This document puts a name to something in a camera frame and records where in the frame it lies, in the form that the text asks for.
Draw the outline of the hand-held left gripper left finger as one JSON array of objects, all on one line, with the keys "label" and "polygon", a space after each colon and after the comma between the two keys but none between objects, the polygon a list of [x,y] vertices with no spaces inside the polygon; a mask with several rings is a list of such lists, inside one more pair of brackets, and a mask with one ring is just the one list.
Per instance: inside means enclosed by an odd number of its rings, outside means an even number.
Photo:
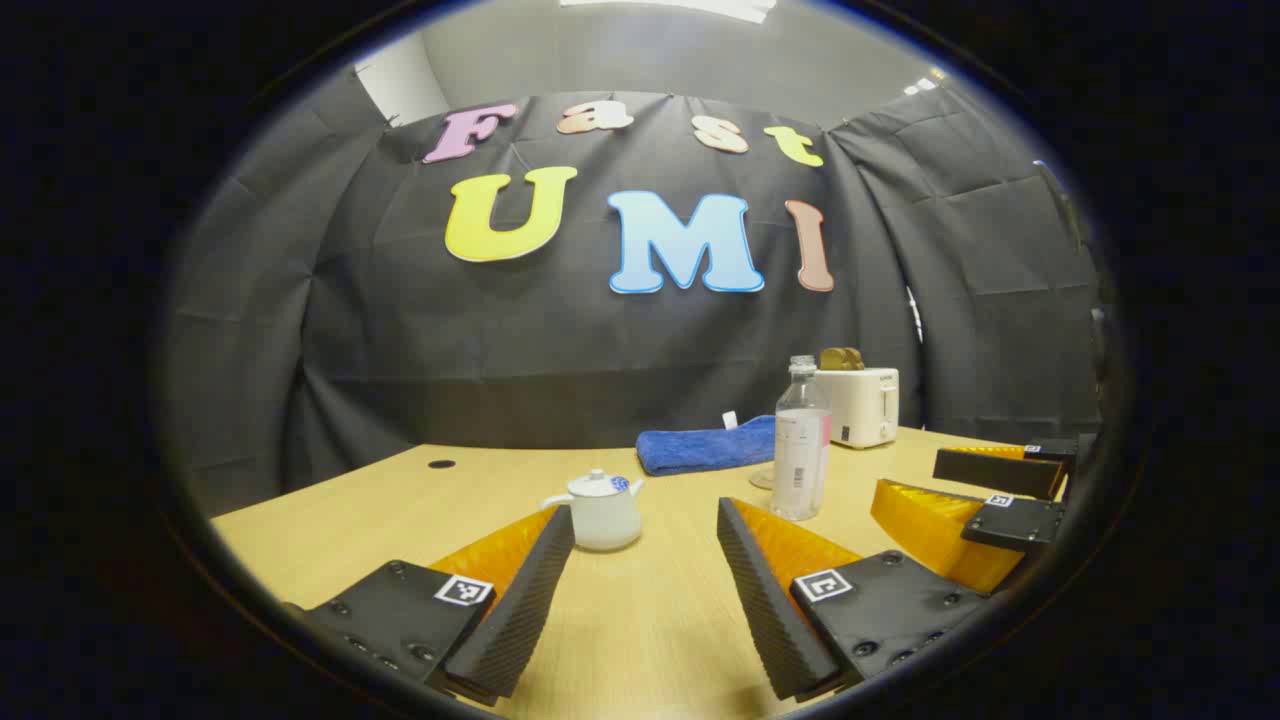
[{"label": "hand-held left gripper left finger", "polygon": [[573,546],[570,509],[547,507],[426,566],[392,559],[285,610],[372,669],[494,706],[530,662]]}]

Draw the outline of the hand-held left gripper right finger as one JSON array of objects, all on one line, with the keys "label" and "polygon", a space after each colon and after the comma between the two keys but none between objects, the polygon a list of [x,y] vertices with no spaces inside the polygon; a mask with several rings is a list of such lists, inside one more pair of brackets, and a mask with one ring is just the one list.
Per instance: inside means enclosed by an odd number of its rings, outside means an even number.
[{"label": "hand-held left gripper right finger", "polygon": [[813,700],[892,671],[988,600],[901,551],[863,557],[739,498],[719,498],[716,533],[781,700]]}]

